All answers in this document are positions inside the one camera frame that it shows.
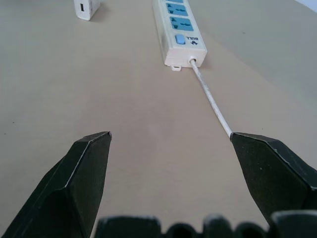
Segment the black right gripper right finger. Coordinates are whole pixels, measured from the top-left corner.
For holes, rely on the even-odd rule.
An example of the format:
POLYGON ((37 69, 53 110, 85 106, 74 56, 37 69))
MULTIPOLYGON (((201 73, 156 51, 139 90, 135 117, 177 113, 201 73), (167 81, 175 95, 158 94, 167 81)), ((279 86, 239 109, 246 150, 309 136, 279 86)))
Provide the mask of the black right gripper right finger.
POLYGON ((248 190, 269 221, 274 212, 317 210, 317 170, 280 140, 241 132, 230 135, 248 190))

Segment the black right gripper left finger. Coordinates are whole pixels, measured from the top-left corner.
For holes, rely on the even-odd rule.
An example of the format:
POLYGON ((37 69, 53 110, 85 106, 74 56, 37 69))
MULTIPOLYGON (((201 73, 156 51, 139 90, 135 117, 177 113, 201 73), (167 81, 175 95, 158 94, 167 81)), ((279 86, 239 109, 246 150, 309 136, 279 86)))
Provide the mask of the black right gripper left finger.
POLYGON ((85 136, 41 179, 1 238, 90 238, 103 196, 111 132, 85 136))

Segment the white power strip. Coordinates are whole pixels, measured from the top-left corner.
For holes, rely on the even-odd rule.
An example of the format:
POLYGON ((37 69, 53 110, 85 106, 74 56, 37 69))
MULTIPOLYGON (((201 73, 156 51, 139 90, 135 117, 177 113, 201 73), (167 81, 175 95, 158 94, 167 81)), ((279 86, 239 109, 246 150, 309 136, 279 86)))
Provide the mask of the white power strip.
POLYGON ((153 0, 153 13, 163 63, 173 71, 200 67, 207 49, 188 0, 153 0))

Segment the white USB charger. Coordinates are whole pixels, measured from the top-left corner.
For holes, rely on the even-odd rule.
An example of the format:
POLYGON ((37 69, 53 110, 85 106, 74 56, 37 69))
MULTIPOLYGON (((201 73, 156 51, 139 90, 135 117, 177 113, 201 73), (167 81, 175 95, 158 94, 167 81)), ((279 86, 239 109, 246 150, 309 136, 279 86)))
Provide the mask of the white USB charger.
POLYGON ((97 13, 103 13, 105 6, 102 0, 73 0, 76 16, 85 21, 92 21, 97 13))

